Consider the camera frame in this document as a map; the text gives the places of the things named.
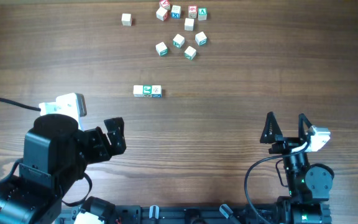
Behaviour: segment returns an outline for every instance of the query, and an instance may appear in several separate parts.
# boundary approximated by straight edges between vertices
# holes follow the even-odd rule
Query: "toy block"
[[[197,18],[197,6],[189,6],[189,18]]]
[[[134,85],[134,97],[144,97],[142,85]]]
[[[164,21],[168,17],[168,10],[160,7],[155,14],[157,15],[158,19]]]
[[[162,97],[162,88],[160,85],[152,86],[152,97]]]
[[[199,21],[206,20],[207,13],[208,12],[207,12],[206,8],[199,8],[198,9],[198,20]]]
[[[159,56],[164,56],[168,53],[168,48],[164,44],[164,42],[161,42],[155,46],[155,49],[157,50]]]
[[[171,17],[180,19],[181,7],[180,6],[172,6]]]
[[[206,36],[204,32],[200,32],[199,34],[196,34],[196,42],[199,46],[206,44]]]
[[[186,18],[185,20],[185,30],[193,31],[194,29],[194,19]]]
[[[166,10],[171,10],[171,4],[169,3],[168,0],[161,0],[160,7],[163,7]]]
[[[132,17],[130,14],[122,13],[121,22],[124,26],[132,25]]]
[[[193,47],[188,47],[186,50],[185,50],[185,57],[188,59],[188,60],[192,60],[195,56],[196,56],[196,53],[197,53],[197,50],[194,49]]]
[[[177,34],[173,39],[173,45],[177,48],[181,48],[184,43],[185,43],[185,38],[182,37],[180,34]]]

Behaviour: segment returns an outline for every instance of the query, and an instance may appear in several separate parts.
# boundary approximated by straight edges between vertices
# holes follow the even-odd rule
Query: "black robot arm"
[[[269,154],[281,155],[276,157],[283,159],[290,194],[289,197],[278,198],[276,221],[331,223],[329,207],[322,203],[329,200],[334,172],[324,164],[310,165],[307,156],[307,152],[320,150],[328,142],[330,134],[328,129],[312,125],[304,114],[300,114],[298,137],[283,137],[273,112],[267,114],[260,143],[272,144]],[[269,217],[263,216],[263,212],[254,212],[261,220]]]
[[[53,222],[74,182],[83,177],[90,181],[85,174],[88,164],[124,153],[123,119],[107,119],[104,123],[107,136],[99,127],[81,131],[75,119],[61,114],[36,119],[25,135],[23,159],[0,181],[0,223]],[[18,177],[13,175],[17,165]]]

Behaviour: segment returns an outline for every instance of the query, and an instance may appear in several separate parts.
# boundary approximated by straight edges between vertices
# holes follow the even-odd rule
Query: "table surface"
[[[85,129],[122,116],[127,150],[88,166],[92,196],[117,205],[246,203],[244,175],[268,156],[259,143],[274,111],[286,136],[298,115],[328,127],[331,140],[309,155],[336,175],[329,204],[334,223],[358,223],[358,3],[205,1],[207,21],[184,30],[162,22],[156,2],[0,6],[0,96],[37,106],[77,92]],[[131,13],[132,27],[121,24]],[[199,47],[195,34],[209,42]],[[172,45],[186,38],[182,49]],[[165,42],[166,57],[155,45]],[[197,50],[187,60],[184,50]],[[133,85],[162,85],[164,97],[134,98]],[[22,155],[37,112],[0,103],[0,179]],[[275,161],[249,179],[255,203],[288,195]],[[65,197],[84,196],[78,181]]]

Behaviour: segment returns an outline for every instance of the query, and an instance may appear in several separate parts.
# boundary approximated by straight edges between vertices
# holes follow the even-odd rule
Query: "wire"
[[[74,207],[74,206],[79,206],[79,205],[84,204],[86,198],[88,197],[88,195],[90,194],[90,192],[91,192],[91,190],[92,190],[92,180],[91,180],[91,178],[90,178],[86,173],[84,173],[84,177],[85,177],[86,181],[88,181],[88,184],[89,184],[88,193],[85,195],[85,197],[83,197],[81,200],[76,201],[76,202],[67,203],[67,202],[65,202],[65,201],[62,200],[62,202],[63,202],[66,206]],[[63,195],[65,195],[65,192],[63,191],[62,186],[60,185],[59,187],[60,187],[61,193],[62,193]]]
[[[22,103],[18,103],[16,101],[8,100],[8,99],[5,99],[5,98],[0,98],[0,102],[8,103],[8,104],[14,105],[14,106],[20,106],[21,108],[28,109],[28,110],[41,111],[41,108],[37,108],[37,107],[33,107],[33,106],[27,106],[27,105],[24,105]]]
[[[12,166],[12,169],[11,169],[10,173],[6,177],[4,177],[2,180],[0,180],[0,184],[3,183],[3,182],[8,181],[13,176],[17,166],[20,163],[23,163],[23,158],[20,158],[20,159],[16,160],[15,163],[13,163],[13,166]]]
[[[280,170],[278,169],[278,164],[279,164],[281,161],[283,161],[283,159],[280,159],[279,161],[276,162],[277,175],[278,175],[278,178],[280,179],[281,186],[283,186],[283,187],[288,187],[288,185],[284,185],[284,184],[283,184],[283,180],[281,179]]]
[[[266,157],[265,159],[261,159],[259,160],[258,162],[254,163],[247,171],[246,173],[246,177],[244,179],[244,191],[246,193],[246,197],[247,197],[247,200],[248,200],[248,204],[249,206],[253,209],[253,211],[255,212],[255,214],[257,216],[259,216],[259,218],[261,220],[263,220],[265,223],[267,224],[271,224],[269,221],[267,221],[262,215],[260,215],[260,213],[258,212],[258,210],[255,208],[254,204],[251,202],[251,199],[249,198],[249,195],[248,195],[248,186],[247,186],[247,181],[248,181],[248,177],[249,177],[249,174],[251,172],[251,170],[253,168],[255,168],[257,165],[263,163],[263,162],[266,162],[266,161],[269,161],[269,160],[272,160],[272,159],[279,159],[279,158],[286,158],[286,157],[290,157],[290,156],[295,156],[295,155],[298,155],[298,154],[301,154],[303,152],[305,152],[307,150],[307,148],[309,147],[310,145],[310,135],[308,136],[308,139],[306,140],[306,146],[298,151],[298,152],[294,152],[294,153],[291,153],[291,154],[287,154],[287,155],[279,155],[279,156],[270,156],[270,157]]]

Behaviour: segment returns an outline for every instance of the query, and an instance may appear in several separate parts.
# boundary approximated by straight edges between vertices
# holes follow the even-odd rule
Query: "block with letter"
[[[169,3],[168,0],[161,0],[160,7],[163,7],[166,10],[171,10],[171,4]]]
[[[185,19],[185,30],[193,31],[194,29],[194,19]]]
[[[152,85],[152,97],[162,97],[162,88],[160,85]]]
[[[206,44],[206,40],[207,38],[204,32],[200,32],[199,34],[196,34],[196,42],[199,46]]]
[[[197,50],[194,49],[193,47],[188,47],[186,50],[185,50],[185,57],[188,59],[188,60],[192,60],[195,56],[196,56],[196,53],[197,53]]]
[[[197,6],[189,6],[189,18],[197,18]]]
[[[180,19],[181,7],[180,6],[172,6],[171,17]]]
[[[184,43],[185,43],[185,38],[182,37],[180,34],[177,34],[173,39],[173,45],[177,48],[181,48]]]
[[[206,8],[198,8],[198,20],[199,21],[206,20],[207,13],[208,12]]]
[[[164,44],[164,42],[157,44],[155,46],[155,49],[157,50],[160,56],[164,56],[168,53],[168,47]]]
[[[168,17],[168,10],[164,9],[163,7],[160,7],[155,14],[157,15],[158,19],[164,21]]]
[[[135,97],[162,97],[162,88],[160,85],[134,85]]]
[[[132,17],[130,14],[122,13],[121,22],[124,26],[132,25]]]

